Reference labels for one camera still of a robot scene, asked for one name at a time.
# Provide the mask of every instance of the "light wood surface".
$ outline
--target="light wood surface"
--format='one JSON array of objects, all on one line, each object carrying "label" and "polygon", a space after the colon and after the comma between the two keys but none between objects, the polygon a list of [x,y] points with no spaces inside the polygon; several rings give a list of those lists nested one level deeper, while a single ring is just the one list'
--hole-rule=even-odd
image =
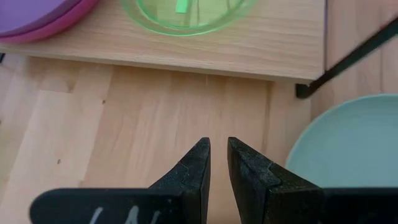
[{"label": "light wood surface", "polygon": [[[394,0],[331,1],[328,66],[397,9]],[[28,223],[33,198],[57,187],[148,187],[208,136],[208,223],[239,223],[227,137],[283,165],[312,118],[361,95],[398,93],[396,58],[394,39],[297,100],[293,83],[8,54],[0,66],[0,219]]]},{"label": "light wood surface", "polygon": [[33,44],[2,44],[0,52],[307,82],[323,69],[324,5],[258,0],[248,16],[223,30],[171,37],[133,23],[119,1],[101,0],[67,32]]}]

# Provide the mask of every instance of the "transparent green bowl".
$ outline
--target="transparent green bowl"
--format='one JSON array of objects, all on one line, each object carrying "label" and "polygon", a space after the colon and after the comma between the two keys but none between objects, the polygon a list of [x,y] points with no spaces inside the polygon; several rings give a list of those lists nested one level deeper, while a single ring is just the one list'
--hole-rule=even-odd
[{"label": "transparent green bowl", "polygon": [[121,0],[139,25],[166,35],[218,30],[245,15],[256,0]]}]

